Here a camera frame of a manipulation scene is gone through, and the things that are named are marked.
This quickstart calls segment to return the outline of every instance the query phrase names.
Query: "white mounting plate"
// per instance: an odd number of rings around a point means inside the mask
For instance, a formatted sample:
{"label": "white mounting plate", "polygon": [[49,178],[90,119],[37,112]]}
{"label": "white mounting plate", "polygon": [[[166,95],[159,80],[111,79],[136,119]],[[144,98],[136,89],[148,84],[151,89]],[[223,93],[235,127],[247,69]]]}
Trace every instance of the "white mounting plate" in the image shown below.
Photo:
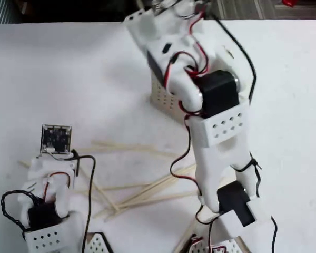
{"label": "white mounting plate", "polygon": [[25,233],[29,253],[78,253],[82,246],[81,215],[71,212],[69,218],[49,228]]}
{"label": "white mounting plate", "polygon": [[[228,240],[220,243],[219,245],[215,245],[215,247],[218,246],[226,246],[227,253],[243,253],[242,249],[239,247],[239,245],[236,243],[235,240]],[[208,246],[205,241],[201,241],[200,243],[193,245],[189,253],[207,253],[208,252]],[[218,249],[214,250],[213,253],[224,253],[224,249]]]}
{"label": "white mounting plate", "polygon": [[86,253],[110,253],[104,242],[102,235],[96,233],[89,244],[85,246]]}

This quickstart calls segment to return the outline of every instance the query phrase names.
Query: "perforated bracket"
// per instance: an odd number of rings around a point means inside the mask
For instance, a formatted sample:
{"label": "perforated bracket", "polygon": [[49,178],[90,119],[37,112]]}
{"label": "perforated bracket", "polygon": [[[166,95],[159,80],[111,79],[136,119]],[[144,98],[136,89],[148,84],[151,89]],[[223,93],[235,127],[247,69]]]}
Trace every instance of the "perforated bracket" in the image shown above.
{"label": "perforated bracket", "polygon": [[248,111],[249,102],[246,99],[208,119],[190,117],[189,126],[193,140],[201,147],[208,148],[232,138],[247,128]]}
{"label": "perforated bracket", "polygon": [[[189,253],[207,253],[208,245],[206,242],[202,241],[198,244],[191,246]],[[213,246],[213,253],[244,253],[246,251],[242,250],[235,240],[223,241],[219,245]]]}
{"label": "perforated bracket", "polygon": [[112,253],[110,245],[107,243],[102,233],[94,234],[89,244],[85,247],[86,253]]}

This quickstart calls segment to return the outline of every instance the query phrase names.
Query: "white surface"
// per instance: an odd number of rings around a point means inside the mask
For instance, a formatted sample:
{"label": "white surface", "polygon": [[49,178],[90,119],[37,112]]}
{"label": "white surface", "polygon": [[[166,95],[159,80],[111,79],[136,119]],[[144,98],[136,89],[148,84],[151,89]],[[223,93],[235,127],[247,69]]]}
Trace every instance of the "white surface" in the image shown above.
{"label": "white surface", "polygon": [[[316,21],[226,23],[258,71],[250,141],[263,167],[260,194],[279,224],[276,252],[316,252]],[[0,199],[26,180],[16,161],[37,154],[43,123],[71,125],[72,147],[96,138],[182,152],[186,131],[150,106],[150,89],[145,60],[120,24],[0,25]],[[112,186],[154,180],[171,161],[117,152],[97,162],[96,179]],[[104,231],[115,252],[170,252],[198,206],[196,197],[168,201],[92,220],[90,229]],[[83,197],[80,207],[87,210]],[[271,252],[273,226],[262,230],[244,238],[252,252]],[[0,209],[0,252],[18,249],[26,250],[21,232]]]}

